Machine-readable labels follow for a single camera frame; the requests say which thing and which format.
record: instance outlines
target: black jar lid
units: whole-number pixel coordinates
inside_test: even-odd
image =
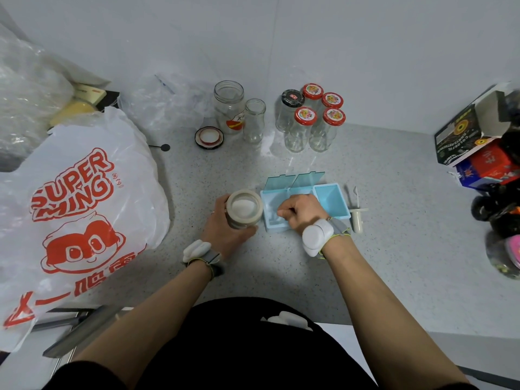
[[[282,93],[282,103],[290,108],[299,108],[304,101],[305,97],[299,90],[288,89]]]

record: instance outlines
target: box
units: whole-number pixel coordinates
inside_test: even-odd
[[[505,103],[510,92],[507,83],[492,86],[436,133],[438,163],[453,167],[502,137],[511,125]]]
[[[457,164],[456,169],[460,184],[477,190],[487,184],[506,184],[520,178],[520,166],[500,147],[499,139]]]
[[[276,214],[278,207],[294,194],[314,194],[327,213],[336,219],[349,219],[345,199],[337,183],[316,184],[324,172],[311,171],[308,174],[280,175],[267,178],[267,183],[260,191],[264,204],[264,223],[267,232],[289,230],[289,223]]]

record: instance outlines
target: red jar lid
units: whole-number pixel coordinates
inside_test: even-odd
[[[321,102],[327,108],[341,108],[343,106],[343,98],[339,94],[331,91],[323,95]]]
[[[323,88],[315,83],[305,84],[302,92],[306,98],[311,100],[319,100],[323,96]]]
[[[296,121],[304,126],[312,126],[316,119],[316,112],[307,106],[301,106],[294,111],[294,118]]]
[[[345,123],[345,114],[341,109],[329,108],[323,112],[323,120],[331,126],[341,126]]]

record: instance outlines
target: cardboard box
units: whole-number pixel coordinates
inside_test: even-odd
[[[492,86],[435,134],[438,163],[453,167],[502,137],[511,125],[505,103],[510,92],[507,83]]]
[[[520,166],[511,161],[499,141],[493,141],[457,164],[461,185],[479,190],[487,184],[506,184],[520,178]]]

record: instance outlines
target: light blue plastic container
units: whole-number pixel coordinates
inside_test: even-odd
[[[337,183],[316,184],[324,172],[311,171],[308,174],[280,175],[267,178],[260,197],[264,203],[264,223],[267,232],[289,230],[289,223],[278,216],[276,211],[283,201],[294,194],[314,194],[327,213],[336,219],[350,219],[345,199]]]

